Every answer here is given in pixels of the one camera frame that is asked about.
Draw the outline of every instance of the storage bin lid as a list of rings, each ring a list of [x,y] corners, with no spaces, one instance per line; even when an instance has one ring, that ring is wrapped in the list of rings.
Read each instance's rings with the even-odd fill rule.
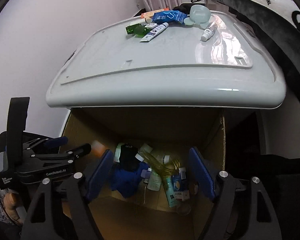
[[[59,71],[51,107],[222,106],[275,108],[285,97],[281,69],[239,21],[212,11],[216,33],[171,23],[150,42],[127,35],[128,19],[93,34]]]

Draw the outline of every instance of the black cable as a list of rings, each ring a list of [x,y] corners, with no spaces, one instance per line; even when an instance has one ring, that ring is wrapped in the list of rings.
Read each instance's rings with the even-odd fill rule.
[[[17,227],[21,227],[20,225],[18,225],[9,215],[8,215],[8,213],[6,212],[6,210],[4,209],[4,206],[3,206],[3,204],[2,204],[2,201],[1,201],[1,198],[0,198],[0,205],[1,205],[1,207],[2,207],[2,209],[3,209],[3,211],[5,212],[5,214],[7,215],[7,217],[10,219],[10,221],[13,223],[13,224],[15,224]]]

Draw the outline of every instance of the brown cardboard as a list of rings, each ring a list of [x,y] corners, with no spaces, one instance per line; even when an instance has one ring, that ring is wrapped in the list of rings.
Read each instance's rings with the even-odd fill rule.
[[[153,147],[152,154],[171,155],[188,169],[187,155],[197,146],[203,157],[224,167],[225,129],[222,112],[213,108],[124,107],[73,109],[64,135],[69,144],[62,150],[98,140],[115,151],[118,143]],[[96,157],[89,154],[76,163],[83,171]],[[163,187],[160,191],[139,184],[136,195],[124,199],[118,191],[104,185],[89,207],[107,240],[117,239],[196,239],[208,219],[212,203],[201,193],[191,196],[192,212],[179,216],[169,208]]]

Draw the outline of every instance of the blue and white package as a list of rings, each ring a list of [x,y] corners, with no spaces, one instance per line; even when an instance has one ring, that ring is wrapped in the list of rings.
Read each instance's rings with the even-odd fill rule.
[[[157,24],[169,23],[169,22],[178,22],[184,24],[183,20],[187,17],[188,16],[185,13],[180,11],[162,11],[162,12],[154,13],[153,22]]]
[[[176,199],[185,201],[190,198],[189,186],[186,179],[186,168],[179,168],[179,174],[172,175],[174,196]]]

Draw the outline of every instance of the silver bolt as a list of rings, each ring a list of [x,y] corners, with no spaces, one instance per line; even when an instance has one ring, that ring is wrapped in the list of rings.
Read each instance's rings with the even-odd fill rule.
[[[81,172],[76,172],[76,173],[73,175],[73,177],[74,177],[75,179],[80,179],[80,178],[82,177],[82,173],[81,173]]]
[[[49,178],[45,178],[45,179],[43,179],[43,181],[42,181],[42,183],[43,183],[44,185],[48,184],[49,182],[50,182],[50,179],[49,179]]]
[[[221,177],[223,177],[223,178],[226,178],[226,177],[228,177],[228,172],[226,172],[226,171],[220,171],[220,172],[219,172],[219,175],[220,175]]]
[[[259,179],[258,177],[253,177],[253,178],[252,178],[252,181],[253,181],[254,183],[259,183],[259,182],[260,182],[260,179]]]

